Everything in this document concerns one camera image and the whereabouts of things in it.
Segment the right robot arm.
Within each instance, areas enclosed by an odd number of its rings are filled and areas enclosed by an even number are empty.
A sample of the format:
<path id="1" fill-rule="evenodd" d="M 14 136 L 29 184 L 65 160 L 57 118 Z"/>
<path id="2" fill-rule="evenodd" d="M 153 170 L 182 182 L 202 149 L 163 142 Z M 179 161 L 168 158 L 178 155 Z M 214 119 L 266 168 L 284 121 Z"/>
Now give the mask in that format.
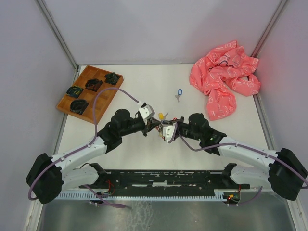
<path id="1" fill-rule="evenodd" d="M 248 184 L 270 188 L 280 197 L 294 201 L 301 190 L 308 187 L 308 172 L 295 154 L 286 148 L 279 151 L 259 149 L 233 139 L 210 127 L 202 113 L 173 120 L 175 136 L 183 141 L 188 138 L 199 142 L 198 151 L 239 160 L 246 164 L 228 164 L 227 173 L 221 175 L 226 188 Z"/>

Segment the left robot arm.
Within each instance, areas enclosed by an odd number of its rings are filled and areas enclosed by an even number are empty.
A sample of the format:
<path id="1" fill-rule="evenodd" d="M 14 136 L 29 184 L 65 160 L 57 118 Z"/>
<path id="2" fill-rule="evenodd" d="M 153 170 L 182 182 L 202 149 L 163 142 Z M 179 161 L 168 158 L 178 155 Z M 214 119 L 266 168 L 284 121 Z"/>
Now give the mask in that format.
<path id="1" fill-rule="evenodd" d="M 153 129 L 154 114 L 149 105 L 139 108 L 134 118 L 128 110 L 119 109 L 89 143 L 54 156 L 40 154 L 26 177 L 30 187 L 28 198 L 42 204 L 51 202 L 63 191 L 64 177 L 76 171 L 79 165 L 114 150 L 126 135 L 140 131 L 146 136 Z"/>

